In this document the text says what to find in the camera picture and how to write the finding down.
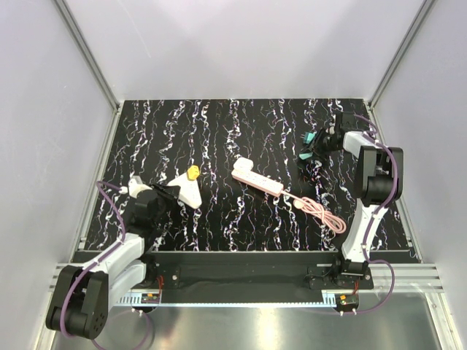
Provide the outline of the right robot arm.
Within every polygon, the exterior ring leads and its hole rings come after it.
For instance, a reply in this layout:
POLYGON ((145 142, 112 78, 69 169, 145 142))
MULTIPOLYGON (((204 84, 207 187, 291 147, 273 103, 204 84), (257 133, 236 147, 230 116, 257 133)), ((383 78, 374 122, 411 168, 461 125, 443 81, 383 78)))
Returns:
POLYGON ((377 228, 389 206, 401 197, 404 151, 378 140, 370 120, 352 112, 337 112, 335 122, 303 135, 301 163, 324 162, 344 150, 357 158, 353 180, 356 211, 350 231, 323 279, 340 289, 368 282, 370 250, 377 228))

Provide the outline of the white triangular socket adapter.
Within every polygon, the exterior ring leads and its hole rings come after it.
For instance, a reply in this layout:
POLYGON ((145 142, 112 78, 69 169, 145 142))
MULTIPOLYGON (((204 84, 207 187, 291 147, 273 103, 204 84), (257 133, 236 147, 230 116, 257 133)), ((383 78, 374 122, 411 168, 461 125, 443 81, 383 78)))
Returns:
POLYGON ((186 171, 171 180, 167 187, 178 187, 177 199, 192 209, 198 209, 201 206, 202 199, 196 174, 192 175, 186 171))

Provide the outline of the yellow USB charger plug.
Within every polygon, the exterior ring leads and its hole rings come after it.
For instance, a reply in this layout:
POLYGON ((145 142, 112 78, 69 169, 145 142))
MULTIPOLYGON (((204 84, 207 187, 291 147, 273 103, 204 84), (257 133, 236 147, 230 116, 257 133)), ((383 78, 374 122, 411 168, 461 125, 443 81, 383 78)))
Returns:
POLYGON ((197 178, 200 176, 200 170, 199 167, 196 165, 192 165, 187 171, 186 171, 187 179, 189 181, 196 181, 197 178))

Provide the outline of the dark teal dual USB charger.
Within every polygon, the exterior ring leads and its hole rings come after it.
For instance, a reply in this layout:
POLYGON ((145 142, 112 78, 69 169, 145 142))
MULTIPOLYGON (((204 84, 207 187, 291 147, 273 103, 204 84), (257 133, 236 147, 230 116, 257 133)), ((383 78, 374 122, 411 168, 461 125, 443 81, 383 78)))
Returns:
POLYGON ((315 136, 315 133, 306 132, 306 133, 303 135, 303 144, 309 144, 309 143, 311 143, 312 140, 314 139, 314 136, 315 136))

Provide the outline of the light teal USB-C charger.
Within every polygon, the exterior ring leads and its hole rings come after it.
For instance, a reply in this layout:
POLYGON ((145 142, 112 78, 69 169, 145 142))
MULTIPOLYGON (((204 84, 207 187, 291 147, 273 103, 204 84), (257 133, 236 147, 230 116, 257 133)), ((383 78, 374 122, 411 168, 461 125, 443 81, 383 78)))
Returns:
POLYGON ((313 158, 313 153, 312 152, 300 153, 299 158, 303 161, 305 160, 310 161, 313 158))

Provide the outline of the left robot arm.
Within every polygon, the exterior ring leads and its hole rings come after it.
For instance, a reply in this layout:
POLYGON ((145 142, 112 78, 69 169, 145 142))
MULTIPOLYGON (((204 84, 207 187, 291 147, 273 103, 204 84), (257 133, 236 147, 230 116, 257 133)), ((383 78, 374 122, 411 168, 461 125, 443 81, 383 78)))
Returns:
POLYGON ((92 260, 61 269, 45 317, 47 329, 67 338, 94 340, 104 329, 109 310, 130 288, 138 284, 148 289, 156 283, 158 272, 145 256, 158 223, 177 205, 180 186, 130 181, 121 192, 128 196, 124 211, 109 203, 120 235, 92 260))

